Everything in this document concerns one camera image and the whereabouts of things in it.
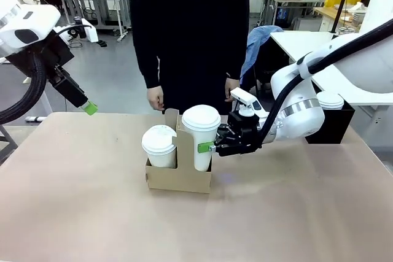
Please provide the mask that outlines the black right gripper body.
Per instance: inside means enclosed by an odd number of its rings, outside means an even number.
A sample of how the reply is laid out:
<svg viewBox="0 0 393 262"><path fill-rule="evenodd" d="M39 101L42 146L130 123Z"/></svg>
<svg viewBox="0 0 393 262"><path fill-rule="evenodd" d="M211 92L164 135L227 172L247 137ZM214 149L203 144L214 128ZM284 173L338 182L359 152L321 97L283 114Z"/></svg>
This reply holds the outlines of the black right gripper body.
<svg viewBox="0 0 393 262"><path fill-rule="evenodd" d="M238 110L230 112L227 119L228 127L234 132L230 143L230 154L254 153L262 148L260 117L253 114L251 117L242 116Z"/></svg>

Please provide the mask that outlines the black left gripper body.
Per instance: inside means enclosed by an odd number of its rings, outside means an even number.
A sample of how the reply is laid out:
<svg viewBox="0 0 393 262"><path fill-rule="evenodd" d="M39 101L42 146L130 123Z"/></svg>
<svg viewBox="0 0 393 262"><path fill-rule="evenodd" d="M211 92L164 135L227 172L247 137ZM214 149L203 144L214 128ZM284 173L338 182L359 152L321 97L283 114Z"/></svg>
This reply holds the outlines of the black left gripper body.
<svg viewBox="0 0 393 262"><path fill-rule="evenodd" d="M68 45L54 30L50 31L41 45L39 57L45 66L47 79L52 87L73 106L83 106L88 98L69 72L63 68L74 58Z"/></svg>

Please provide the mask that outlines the brown cardboard cup carrier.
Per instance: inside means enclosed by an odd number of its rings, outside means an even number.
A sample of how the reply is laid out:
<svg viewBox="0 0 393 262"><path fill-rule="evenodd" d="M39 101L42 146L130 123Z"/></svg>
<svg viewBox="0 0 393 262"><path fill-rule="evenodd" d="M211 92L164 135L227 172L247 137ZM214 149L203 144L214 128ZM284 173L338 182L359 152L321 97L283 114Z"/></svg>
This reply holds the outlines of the brown cardboard cup carrier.
<svg viewBox="0 0 393 262"><path fill-rule="evenodd" d="M185 130L181 115L176 109L165 112L165 123L176 130L173 139L176 146L174 168L159 168L146 161L146 182L150 189L184 191L193 193L211 192L211 167L207 171L198 171L194 166L193 136Z"/></svg>

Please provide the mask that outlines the white lid of tall cup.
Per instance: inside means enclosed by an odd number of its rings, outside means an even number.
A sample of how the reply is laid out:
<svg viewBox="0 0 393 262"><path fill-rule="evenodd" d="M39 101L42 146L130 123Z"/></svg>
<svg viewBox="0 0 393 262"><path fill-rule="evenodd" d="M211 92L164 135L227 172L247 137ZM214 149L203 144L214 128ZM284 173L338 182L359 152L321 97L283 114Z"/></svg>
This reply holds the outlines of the white lid of tall cup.
<svg viewBox="0 0 393 262"><path fill-rule="evenodd" d="M187 109L182 115L182 123L194 131L211 131L221 124L219 112L208 105L197 105Z"/></svg>

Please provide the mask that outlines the short white paper cup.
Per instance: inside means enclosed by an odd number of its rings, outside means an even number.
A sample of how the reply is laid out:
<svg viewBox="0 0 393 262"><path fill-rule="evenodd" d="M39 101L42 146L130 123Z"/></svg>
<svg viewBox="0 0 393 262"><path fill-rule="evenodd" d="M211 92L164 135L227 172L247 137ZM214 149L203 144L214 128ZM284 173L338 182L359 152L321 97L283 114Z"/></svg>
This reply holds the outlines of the short white paper cup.
<svg viewBox="0 0 393 262"><path fill-rule="evenodd" d="M150 165L157 168L176 168L176 151L168 152L162 155L147 154Z"/></svg>

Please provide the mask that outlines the white lid of short cup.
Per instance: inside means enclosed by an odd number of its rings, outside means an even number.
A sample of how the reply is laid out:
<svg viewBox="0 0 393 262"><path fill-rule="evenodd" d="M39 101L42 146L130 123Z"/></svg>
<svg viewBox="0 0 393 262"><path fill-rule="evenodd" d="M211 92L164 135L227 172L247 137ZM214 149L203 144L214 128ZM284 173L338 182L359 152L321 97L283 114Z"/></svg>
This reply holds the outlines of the white lid of short cup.
<svg viewBox="0 0 393 262"><path fill-rule="evenodd" d="M167 125L155 125L148 129L141 141L142 148L150 155L166 155L175 150L173 138L177 134Z"/></svg>

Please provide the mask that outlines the person's right hand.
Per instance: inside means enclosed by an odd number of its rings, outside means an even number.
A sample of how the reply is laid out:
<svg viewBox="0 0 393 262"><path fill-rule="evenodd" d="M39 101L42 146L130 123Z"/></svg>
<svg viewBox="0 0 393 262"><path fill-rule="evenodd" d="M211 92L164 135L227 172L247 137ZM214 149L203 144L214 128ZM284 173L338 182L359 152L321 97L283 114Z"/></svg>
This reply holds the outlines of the person's right hand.
<svg viewBox="0 0 393 262"><path fill-rule="evenodd" d="M147 89L147 100L154 110L164 111L163 90L161 86Z"/></svg>

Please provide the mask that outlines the white box with black device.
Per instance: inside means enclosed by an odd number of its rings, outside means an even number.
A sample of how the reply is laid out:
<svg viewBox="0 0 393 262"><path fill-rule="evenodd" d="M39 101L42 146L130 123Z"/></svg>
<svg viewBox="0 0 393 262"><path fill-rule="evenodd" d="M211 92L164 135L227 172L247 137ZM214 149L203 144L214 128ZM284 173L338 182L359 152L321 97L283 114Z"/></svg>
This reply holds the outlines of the white box with black device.
<svg viewBox="0 0 393 262"><path fill-rule="evenodd" d="M68 29L67 33L73 38L87 39L91 43L97 43L99 41L96 28L84 18L75 17L74 23Z"/></svg>

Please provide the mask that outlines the blue cloth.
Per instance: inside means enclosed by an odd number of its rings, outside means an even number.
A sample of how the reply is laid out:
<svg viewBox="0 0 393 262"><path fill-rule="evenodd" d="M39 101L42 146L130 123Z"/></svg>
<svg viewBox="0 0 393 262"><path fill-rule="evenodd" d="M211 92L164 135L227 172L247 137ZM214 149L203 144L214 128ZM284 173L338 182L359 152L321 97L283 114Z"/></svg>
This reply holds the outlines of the blue cloth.
<svg viewBox="0 0 393 262"><path fill-rule="evenodd" d="M270 38L271 33L283 32L284 30L275 25L258 26L247 37L246 57L241 68L240 82L257 60L260 47Z"/></svg>

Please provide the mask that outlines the stack of white lids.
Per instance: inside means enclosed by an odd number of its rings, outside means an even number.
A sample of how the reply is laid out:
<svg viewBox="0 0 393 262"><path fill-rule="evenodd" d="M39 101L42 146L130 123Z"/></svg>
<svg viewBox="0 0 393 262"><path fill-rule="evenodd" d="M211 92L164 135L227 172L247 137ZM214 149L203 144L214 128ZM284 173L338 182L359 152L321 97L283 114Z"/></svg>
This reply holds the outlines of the stack of white lids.
<svg viewBox="0 0 393 262"><path fill-rule="evenodd" d="M344 106L344 99L331 91L318 92L317 99L324 110L341 110Z"/></svg>

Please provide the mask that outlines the white side table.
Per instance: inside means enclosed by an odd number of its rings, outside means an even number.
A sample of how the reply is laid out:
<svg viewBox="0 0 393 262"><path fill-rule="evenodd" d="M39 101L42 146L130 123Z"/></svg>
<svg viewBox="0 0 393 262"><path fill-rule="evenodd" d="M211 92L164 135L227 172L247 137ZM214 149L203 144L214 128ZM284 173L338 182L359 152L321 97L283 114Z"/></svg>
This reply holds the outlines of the white side table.
<svg viewBox="0 0 393 262"><path fill-rule="evenodd" d="M317 50L331 40L328 32L284 31L271 33L273 40L294 61ZM325 91L332 91L342 96L352 106L393 106L393 93L374 94L361 90L350 83L335 67L314 75L313 82Z"/></svg>

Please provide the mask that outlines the person's black hoodie torso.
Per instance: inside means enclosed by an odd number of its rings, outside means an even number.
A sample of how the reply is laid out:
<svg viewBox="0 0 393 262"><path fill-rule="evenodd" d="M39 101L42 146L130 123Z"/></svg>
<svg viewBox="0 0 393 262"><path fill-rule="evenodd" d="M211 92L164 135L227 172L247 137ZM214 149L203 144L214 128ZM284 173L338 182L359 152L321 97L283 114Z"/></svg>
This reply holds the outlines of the person's black hoodie torso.
<svg viewBox="0 0 393 262"><path fill-rule="evenodd" d="M147 89L161 86L164 111L204 104L228 114L232 102L225 102L225 81L240 79L249 0L130 0L130 5L139 70Z"/></svg>

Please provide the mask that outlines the wooden background table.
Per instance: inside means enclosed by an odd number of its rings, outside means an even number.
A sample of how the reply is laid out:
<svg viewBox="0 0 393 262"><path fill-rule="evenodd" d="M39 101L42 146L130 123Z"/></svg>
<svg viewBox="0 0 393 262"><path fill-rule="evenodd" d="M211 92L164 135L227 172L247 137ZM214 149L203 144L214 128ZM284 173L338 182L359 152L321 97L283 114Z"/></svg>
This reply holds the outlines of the wooden background table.
<svg viewBox="0 0 393 262"><path fill-rule="evenodd" d="M317 16L322 17L319 31L331 31L337 15L337 10L333 7L315 7L313 10ZM352 14L347 12L341 13L336 27L336 31L338 31L341 27L344 26L354 29L355 32L358 32L361 28L361 24L354 26L354 24L352 23Z"/></svg>

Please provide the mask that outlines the black tripod pole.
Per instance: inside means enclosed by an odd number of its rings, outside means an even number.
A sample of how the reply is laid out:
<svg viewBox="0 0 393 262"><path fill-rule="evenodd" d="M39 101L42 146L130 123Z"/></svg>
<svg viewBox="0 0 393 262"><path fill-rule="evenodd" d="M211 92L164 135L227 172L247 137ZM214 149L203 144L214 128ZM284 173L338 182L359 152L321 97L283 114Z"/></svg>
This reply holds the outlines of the black tripod pole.
<svg viewBox="0 0 393 262"><path fill-rule="evenodd" d="M342 10L343 10L344 3L345 3L345 0L341 0L340 1L339 7L338 7L338 10L337 10L337 14L336 14L334 22L333 22L333 26L332 26L332 28L330 30L330 32L332 34L335 34L335 32L336 32L336 28L338 26L338 22L339 22L340 15L341 15Z"/></svg>

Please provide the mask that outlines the stack of white bowls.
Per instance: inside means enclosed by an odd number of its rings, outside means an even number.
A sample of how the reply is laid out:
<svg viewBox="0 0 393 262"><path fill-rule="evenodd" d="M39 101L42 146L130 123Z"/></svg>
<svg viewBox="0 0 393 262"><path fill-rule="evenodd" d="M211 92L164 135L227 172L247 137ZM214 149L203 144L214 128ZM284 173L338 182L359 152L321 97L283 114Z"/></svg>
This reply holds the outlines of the stack of white bowls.
<svg viewBox="0 0 393 262"><path fill-rule="evenodd" d="M354 26L362 24L367 13L367 9L368 8L362 2L357 2L356 5L349 9L349 13L352 14L352 24Z"/></svg>

